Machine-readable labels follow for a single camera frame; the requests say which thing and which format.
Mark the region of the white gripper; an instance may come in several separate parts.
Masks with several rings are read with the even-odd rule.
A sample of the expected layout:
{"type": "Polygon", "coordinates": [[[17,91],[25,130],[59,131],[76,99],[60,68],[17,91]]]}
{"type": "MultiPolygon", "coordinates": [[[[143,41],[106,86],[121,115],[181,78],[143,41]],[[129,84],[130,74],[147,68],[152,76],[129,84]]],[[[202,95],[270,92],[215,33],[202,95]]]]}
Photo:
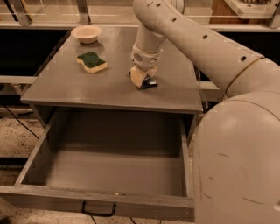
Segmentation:
{"type": "Polygon", "coordinates": [[[132,83],[140,88],[147,75],[153,77],[158,70],[158,60],[163,50],[156,53],[147,53],[140,50],[136,44],[132,47],[131,60],[135,66],[130,69],[130,79],[132,83]]]}

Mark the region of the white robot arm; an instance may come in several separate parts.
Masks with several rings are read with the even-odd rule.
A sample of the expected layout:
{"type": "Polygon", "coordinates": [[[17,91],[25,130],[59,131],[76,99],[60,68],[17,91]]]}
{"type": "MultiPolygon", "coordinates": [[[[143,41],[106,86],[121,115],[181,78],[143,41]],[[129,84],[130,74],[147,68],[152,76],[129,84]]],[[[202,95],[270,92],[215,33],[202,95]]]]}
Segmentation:
{"type": "Polygon", "coordinates": [[[134,0],[130,71],[153,82],[169,39],[227,99],[199,123],[193,152],[196,224],[280,224],[280,67],[183,16],[179,0],[134,0]]]}

